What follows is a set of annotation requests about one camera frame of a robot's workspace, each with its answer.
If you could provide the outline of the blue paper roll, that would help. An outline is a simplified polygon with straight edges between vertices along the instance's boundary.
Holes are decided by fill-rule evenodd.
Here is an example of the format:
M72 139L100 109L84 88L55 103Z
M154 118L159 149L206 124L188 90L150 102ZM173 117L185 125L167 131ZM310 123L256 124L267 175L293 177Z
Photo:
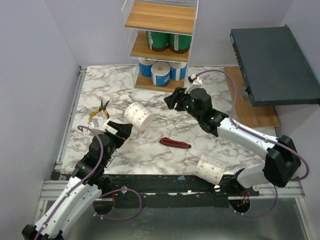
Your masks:
M169 62L170 79L173 81L181 81L186 77L187 63L185 62Z

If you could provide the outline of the green roll front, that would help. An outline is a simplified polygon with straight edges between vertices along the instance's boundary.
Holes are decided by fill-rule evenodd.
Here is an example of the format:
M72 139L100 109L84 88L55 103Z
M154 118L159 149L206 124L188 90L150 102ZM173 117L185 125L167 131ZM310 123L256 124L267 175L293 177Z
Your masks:
M191 35L169 34L169 49L177 54L187 53L192 42Z

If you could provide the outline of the green roll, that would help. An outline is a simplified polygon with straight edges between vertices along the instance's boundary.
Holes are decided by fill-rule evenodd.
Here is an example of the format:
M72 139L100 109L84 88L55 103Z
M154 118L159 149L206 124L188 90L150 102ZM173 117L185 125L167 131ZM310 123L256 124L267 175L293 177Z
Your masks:
M169 33L146 31L147 46L155 52L163 52L169 48Z
M177 54L187 53L192 42L191 35L169 34L169 49Z

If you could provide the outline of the green roll back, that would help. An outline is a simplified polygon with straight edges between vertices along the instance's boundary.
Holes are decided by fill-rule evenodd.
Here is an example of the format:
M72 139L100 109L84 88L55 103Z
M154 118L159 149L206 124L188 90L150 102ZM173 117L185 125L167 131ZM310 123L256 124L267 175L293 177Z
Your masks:
M169 48L169 33L146 31L147 46L155 52L163 52Z

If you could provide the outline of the white wire wooden shelf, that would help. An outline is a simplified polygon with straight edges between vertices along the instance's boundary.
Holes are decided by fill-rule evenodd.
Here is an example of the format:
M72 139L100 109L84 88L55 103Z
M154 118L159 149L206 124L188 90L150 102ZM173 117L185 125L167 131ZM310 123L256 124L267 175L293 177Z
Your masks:
M173 92L188 72L198 16L197 0L126 0L124 21L135 88Z

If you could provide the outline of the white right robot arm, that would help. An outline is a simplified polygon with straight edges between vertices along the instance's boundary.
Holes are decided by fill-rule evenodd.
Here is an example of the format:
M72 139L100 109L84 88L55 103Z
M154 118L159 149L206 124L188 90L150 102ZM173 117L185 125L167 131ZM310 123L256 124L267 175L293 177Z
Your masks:
M226 113L213 108L211 96L203 88L187 93L178 87L164 102L170 110L190 114L206 133L237 143L264 160L264 164L244 168L235 174L230 191L236 196L259 184L271 183L284 188L301 166L290 137L265 135L235 122Z

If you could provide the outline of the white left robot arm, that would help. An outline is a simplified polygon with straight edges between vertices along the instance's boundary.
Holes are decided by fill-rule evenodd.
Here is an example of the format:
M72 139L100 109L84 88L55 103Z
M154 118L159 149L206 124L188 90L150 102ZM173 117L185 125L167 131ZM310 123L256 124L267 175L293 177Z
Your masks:
M111 191L111 179L104 176L105 168L113 153L132 133L131 123L107 123L102 133L88 128L94 135L87 153L76 164L63 192L50 209L35 223L22 230L26 240L62 240L73 224L98 198L107 197Z

